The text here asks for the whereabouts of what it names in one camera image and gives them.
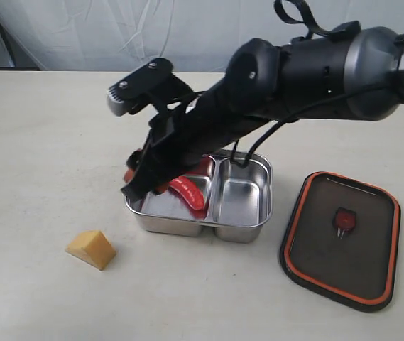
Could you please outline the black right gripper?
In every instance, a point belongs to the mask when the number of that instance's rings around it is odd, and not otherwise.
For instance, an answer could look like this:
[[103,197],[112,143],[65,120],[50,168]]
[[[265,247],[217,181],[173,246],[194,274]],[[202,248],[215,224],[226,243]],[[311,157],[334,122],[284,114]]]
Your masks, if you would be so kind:
[[157,193],[203,155],[217,151],[268,121],[264,108],[278,89],[280,48],[254,38],[231,57],[224,77],[186,108],[158,113],[148,141],[126,161],[121,193],[130,201]]

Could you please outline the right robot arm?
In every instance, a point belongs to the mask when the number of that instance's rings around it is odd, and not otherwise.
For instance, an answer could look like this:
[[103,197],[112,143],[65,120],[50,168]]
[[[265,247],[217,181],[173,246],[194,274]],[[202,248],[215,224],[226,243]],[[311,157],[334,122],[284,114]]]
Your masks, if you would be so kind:
[[193,109],[160,113],[143,149],[130,155],[122,188],[137,201],[162,190],[201,159],[269,125],[301,119],[379,121],[404,104],[404,35],[370,28],[346,40],[277,47],[253,39]]

